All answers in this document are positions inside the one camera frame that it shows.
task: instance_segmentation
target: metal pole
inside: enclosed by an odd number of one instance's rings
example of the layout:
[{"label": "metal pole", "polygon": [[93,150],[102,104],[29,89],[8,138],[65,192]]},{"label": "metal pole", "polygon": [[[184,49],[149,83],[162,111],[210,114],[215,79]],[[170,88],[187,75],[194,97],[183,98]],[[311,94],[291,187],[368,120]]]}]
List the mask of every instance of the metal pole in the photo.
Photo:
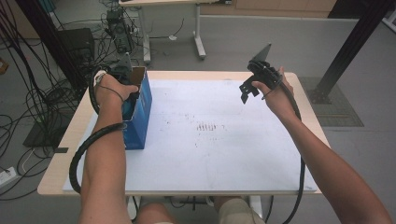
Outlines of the metal pole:
[{"label": "metal pole", "polygon": [[361,50],[361,47],[375,30],[376,26],[387,14],[393,0],[371,1],[353,28],[343,47],[338,51],[330,67],[314,90],[308,91],[308,97],[313,104],[329,104],[328,98],[332,87],[343,75],[349,64]]}]

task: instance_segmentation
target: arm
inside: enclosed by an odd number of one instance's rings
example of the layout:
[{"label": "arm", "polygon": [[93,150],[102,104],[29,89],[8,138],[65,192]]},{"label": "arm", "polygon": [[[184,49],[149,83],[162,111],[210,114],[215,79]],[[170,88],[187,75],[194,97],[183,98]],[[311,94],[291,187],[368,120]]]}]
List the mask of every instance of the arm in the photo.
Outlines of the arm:
[{"label": "arm", "polygon": [[[136,86],[123,86],[114,77],[104,75],[100,84],[116,91],[123,100]],[[122,100],[114,91],[97,87],[100,106],[96,132],[107,125],[122,122]],[[81,187],[80,223],[131,223],[125,202],[126,160],[122,131],[106,134],[87,150]]]},{"label": "arm", "polygon": [[[285,85],[292,91],[284,78]],[[260,82],[252,85],[263,93]],[[268,107],[285,125],[306,166],[342,223],[391,223],[384,205],[342,158],[322,143],[298,120],[285,93],[277,88],[265,98]]]}]

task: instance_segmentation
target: cardboard box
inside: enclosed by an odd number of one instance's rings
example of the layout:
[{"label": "cardboard box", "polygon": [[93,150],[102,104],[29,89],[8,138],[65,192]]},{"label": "cardboard box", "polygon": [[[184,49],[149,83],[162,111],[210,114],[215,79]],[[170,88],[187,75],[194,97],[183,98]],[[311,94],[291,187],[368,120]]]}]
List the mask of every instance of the cardboard box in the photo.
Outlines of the cardboard box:
[{"label": "cardboard box", "polygon": [[151,90],[146,67],[134,67],[130,81],[139,86],[139,98],[136,100],[131,118],[124,118],[127,127],[123,130],[125,149],[145,148],[151,109]]}]

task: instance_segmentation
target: gray floor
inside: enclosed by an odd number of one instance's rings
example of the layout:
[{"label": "gray floor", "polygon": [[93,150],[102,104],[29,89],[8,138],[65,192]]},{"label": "gray floor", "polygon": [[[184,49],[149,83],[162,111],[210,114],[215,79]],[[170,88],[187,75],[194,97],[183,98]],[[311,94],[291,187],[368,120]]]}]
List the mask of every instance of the gray floor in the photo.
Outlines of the gray floor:
[{"label": "gray floor", "polygon": [[[166,24],[155,23],[158,28],[153,29],[153,35],[171,35],[178,29],[179,23],[180,21],[175,25],[172,22],[169,30],[162,29]],[[274,66],[284,65],[286,71],[299,77],[322,77],[355,24],[356,21],[339,20],[202,17],[201,36],[207,53],[202,61],[196,55],[190,37],[193,21],[185,20],[183,29],[177,35],[177,41],[151,41],[152,62],[148,68],[246,71],[247,61],[264,44],[272,42],[273,47],[267,60]],[[0,114],[7,114],[15,119],[25,110],[23,103],[26,89],[8,52],[1,50],[0,53],[2,58],[11,63],[7,73],[0,76]],[[135,57],[141,58],[141,54],[137,52]],[[396,94],[395,58],[396,34],[380,24],[338,81],[340,89],[361,118],[364,127],[324,128],[333,150],[363,176],[394,220],[396,104],[391,99]],[[57,74],[54,62],[50,63],[53,64],[54,74]],[[34,64],[32,66],[36,66],[36,72],[39,73],[40,68]],[[42,76],[37,76],[37,82],[44,87],[47,85]],[[18,126],[5,157],[1,159],[2,166],[15,166],[27,150],[21,142],[32,124],[33,121],[28,119]],[[17,188],[0,198],[13,197],[36,188],[40,178],[41,175],[23,180]],[[283,222],[294,202],[293,196],[277,196],[269,223]],[[266,214],[269,197],[263,196],[262,204],[263,213]],[[34,193],[15,201],[0,202],[0,222],[76,223],[79,208],[78,197],[44,197]],[[216,223],[217,220],[216,213],[206,205],[198,205],[196,211],[192,211],[191,205],[171,210],[180,223]],[[337,220],[323,196],[307,195],[303,197],[292,223],[336,223]]]}]

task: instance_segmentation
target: power strip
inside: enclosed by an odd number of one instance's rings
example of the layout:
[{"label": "power strip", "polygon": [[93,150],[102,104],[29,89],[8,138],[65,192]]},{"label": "power strip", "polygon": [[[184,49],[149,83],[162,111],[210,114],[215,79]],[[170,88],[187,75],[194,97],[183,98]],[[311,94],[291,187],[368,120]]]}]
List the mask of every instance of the power strip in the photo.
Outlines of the power strip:
[{"label": "power strip", "polygon": [[6,171],[0,173],[0,188],[17,178],[14,167],[9,167]]}]

